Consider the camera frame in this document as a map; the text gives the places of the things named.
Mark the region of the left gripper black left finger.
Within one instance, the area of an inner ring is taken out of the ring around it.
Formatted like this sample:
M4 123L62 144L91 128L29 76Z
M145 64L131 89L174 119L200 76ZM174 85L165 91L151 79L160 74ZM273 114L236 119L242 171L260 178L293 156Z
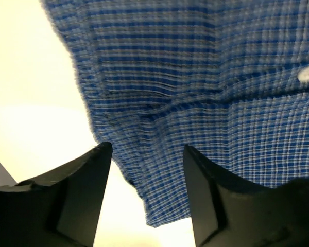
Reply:
M93 246L112 145L0 187L0 246Z

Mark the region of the blue plaid long sleeve shirt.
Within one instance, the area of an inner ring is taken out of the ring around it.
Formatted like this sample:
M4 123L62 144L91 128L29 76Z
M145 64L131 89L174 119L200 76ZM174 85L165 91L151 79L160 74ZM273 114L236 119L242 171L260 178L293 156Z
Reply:
M309 1L44 1L146 223L190 216L190 145L267 187L309 178Z

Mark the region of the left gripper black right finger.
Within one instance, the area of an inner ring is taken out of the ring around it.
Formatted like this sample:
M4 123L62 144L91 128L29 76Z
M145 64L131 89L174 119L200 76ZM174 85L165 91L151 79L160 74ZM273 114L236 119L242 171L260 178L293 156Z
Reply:
M189 145L183 168L197 246L309 246L309 179L264 187Z

